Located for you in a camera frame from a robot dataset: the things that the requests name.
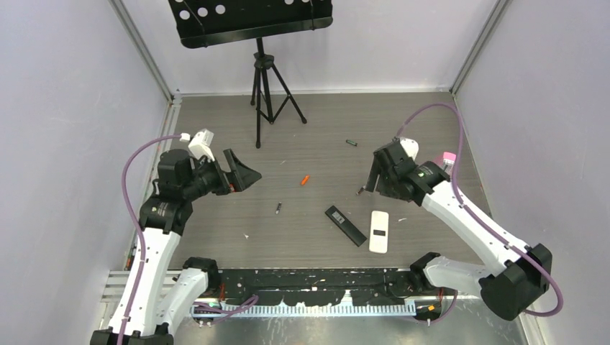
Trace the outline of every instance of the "small black object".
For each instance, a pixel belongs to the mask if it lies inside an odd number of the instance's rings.
[[[325,213],[357,247],[360,247],[362,243],[366,241],[366,236],[364,236],[364,234],[360,232],[360,230],[358,230],[358,228],[352,224],[338,208],[330,206]]]

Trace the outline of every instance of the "hole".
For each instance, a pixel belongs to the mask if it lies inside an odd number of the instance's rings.
[[[180,18],[187,20],[191,18],[191,14],[188,11],[180,11]]]

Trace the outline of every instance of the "tripod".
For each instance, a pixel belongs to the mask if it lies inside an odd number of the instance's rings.
[[[258,51],[254,54],[256,62],[254,62],[254,83],[252,85],[252,100],[250,100],[250,105],[253,106],[256,104],[256,148],[260,149],[260,117],[264,117],[265,120],[269,122],[269,124],[273,124],[273,122],[275,122],[278,116],[280,115],[280,112],[282,111],[288,100],[290,100],[294,105],[296,112],[299,113],[299,116],[301,117],[301,122],[306,124],[307,119],[305,119],[305,116],[303,116],[303,113],[301,113],[299,105],[296,104],[292,93],[290,92],[290,90],[288,90],[288,86],[284,82],[284,79],[282,79],[282,76],[280,75],[280,72],[278,71],[276,64],[274,63],[275,58],[273,57],[273,55],[265,54],[265,50],[263,49],[262,38],[256,39],[256,47]],[[271,106],[271,94],[269,93],[269,80],[267,77],[267,70],[270,68],[273,69],[273,72],[278,77],[278,80],[280,81],[282,87],[284,88],[284,91],[286,92],[286,98],[284,99],[284,102],[282,102],[282,105],[278,109],[278,112],[275,113],[275,115],[273,114],[273,107]],[[263,91],[260,87],[260,79],[263,79],[263,89],[265,91],[264,96],[262,95]],[[267,105],[266,114],[260,110],[261,97],[263,97],[263,100]]]

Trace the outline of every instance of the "tripod leg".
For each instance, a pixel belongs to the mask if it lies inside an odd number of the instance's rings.
[[[254,105],[254,94],[256,93],[256,75],[258,72],[258,68],[254,69],[254,82],[252,83],[252,99],[250,99],[250,105]]]
[[[271,94],[269,93],[269,80],[267,79],[267,70],[261,68],[260,72],[263,74],[263,87],[265,88],[265,103],[267,104],[267,117],[270,124],[276,120],[273,115],[273,109],[271,108]]]
[[[260,69],[256,69],[254,73],[256,90],[256,148],[260,149]]]
[[[290,92],[290,90],[288,90],[288,86],[286,85],[286,83],[284,83],[284,79],[282,79],[282,76],[280,75],[280,71],[277,69],[277,67],[275,65],[272,65],[271,67],[273,68],[273,72],[276,73],[276,76],[278,77],[278,80],[282,84],[282,87],[284,88],[284,91],[286,92],[286,96],[288,96],[288,98],[292,102],[292,105],[296,109],[296,112],[299,113],[299,116],[301,117],[301,122],[306,124],[307,123],[307,119],[305,119],[305,116],[303,116],[303,113],[301,112],[301,109],[299,108],[299,105],[296,104],[296,101],[294,100],[294,97],[292,96],[292,93]]]

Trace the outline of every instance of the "white remote control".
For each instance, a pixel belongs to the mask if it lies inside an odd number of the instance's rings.
[[[370,214],[370,238],[368,250],[373,253],[388,252],[388,224],[390,215],[387,212],[373,211]]]

